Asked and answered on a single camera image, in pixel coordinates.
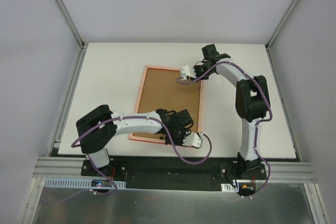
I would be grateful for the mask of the red picture frame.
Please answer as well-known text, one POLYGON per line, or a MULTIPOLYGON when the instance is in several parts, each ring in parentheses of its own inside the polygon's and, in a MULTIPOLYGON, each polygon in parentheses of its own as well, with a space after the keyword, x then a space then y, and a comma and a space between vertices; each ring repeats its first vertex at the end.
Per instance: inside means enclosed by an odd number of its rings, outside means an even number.
POLYGON ((203 93, 201 82, 179 84, 176 79, 180 71, 168 67, 145 66, 135 113, 146 113, 156 109, 182 111, 187 109, 194 121, 191 131, 202 131, 203 93))

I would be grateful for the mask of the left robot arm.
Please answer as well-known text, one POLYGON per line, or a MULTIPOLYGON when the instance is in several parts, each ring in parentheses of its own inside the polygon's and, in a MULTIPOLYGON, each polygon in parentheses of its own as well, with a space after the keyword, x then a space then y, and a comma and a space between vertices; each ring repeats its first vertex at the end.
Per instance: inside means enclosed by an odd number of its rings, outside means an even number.
POLYGON ((110 165, 106 145, 122 134, 150 133, 165 136, 165 143, 182 146, 191 134, 194 121, 188 110, 157 109, 147 113, 112 112, 107 104, 100 105, 76 122, 78 138, 71 147, 80 147, 97 168, 110 165))

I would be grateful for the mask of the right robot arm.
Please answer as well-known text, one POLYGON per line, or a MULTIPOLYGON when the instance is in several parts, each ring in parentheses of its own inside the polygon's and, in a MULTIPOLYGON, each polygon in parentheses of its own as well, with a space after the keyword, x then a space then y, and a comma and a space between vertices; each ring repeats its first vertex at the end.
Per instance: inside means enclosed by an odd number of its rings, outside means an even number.
POLYGON ((202 54, 201 64, 192 67, 193 79, 207 80, 210 75, 218 74, 236 88, 235 109, 242 120, 242 143, 234 173, 247 175, 261 168, 261 126, 272 120, 267 80, 263 75, 248 74, 228 54, 220 54, 214 44, 203 47, 202 54))

